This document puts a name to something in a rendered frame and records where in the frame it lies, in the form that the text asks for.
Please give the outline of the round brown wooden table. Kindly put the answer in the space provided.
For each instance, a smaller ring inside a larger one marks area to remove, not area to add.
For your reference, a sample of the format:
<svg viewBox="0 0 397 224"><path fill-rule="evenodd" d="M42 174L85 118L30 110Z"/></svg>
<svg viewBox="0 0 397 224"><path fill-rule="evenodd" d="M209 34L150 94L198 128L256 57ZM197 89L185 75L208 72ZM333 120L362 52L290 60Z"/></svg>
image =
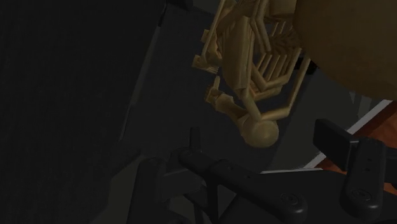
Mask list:
<svg viewBox="0 0 397 224"><path fill-rule="evenodd" d="M331 80L397 101L397 0L297 0L293 26Z"/></svg>

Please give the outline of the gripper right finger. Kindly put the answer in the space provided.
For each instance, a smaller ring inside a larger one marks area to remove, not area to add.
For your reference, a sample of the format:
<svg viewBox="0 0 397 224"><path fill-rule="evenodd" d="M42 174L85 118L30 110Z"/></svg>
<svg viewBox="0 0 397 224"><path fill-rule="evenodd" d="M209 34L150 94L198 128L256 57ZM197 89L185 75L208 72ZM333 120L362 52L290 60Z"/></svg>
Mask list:
<svg viewBox="0 0 397 224"><path fill-rule="evenodd" d="M314 146L346 177L340 204L346 212L363 221L376 220L383 205L386 146L369 137L356 137L327 119L317 119Z"/></svg>

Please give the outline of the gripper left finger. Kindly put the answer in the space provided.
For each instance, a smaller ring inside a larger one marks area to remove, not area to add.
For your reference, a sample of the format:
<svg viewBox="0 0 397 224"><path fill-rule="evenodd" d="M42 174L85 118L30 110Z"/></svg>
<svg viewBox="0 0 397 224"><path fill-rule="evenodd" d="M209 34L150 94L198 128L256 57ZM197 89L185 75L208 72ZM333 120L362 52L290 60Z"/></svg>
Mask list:
<svg viewBox="0 0 397 224"><path fill-rule="evenodd" d="M280 187L266 183L266 177L262 174L250 172L228 160L214 160L203 154L198 127L190 129L189 147L179 153L178 162L204 179L207 200L202 204L202 210L214 224L220 224L219 185L256 204L284 224L303 224L308 217L307 201L299 193L283 191Z"/></svg>

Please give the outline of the light wooden chair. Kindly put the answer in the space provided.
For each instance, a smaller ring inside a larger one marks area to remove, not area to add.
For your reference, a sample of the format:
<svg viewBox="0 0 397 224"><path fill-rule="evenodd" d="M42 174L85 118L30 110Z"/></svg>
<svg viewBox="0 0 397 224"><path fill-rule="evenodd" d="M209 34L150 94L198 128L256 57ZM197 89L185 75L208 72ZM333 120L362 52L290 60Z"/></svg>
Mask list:
<svg viewBox="0 0 397 224"><path fill-rule="evenodd" d="M205 101L236 124L255 148L279 138L311 59L292 25L297 0L219 0L192 66L216 74Z"/></svg>

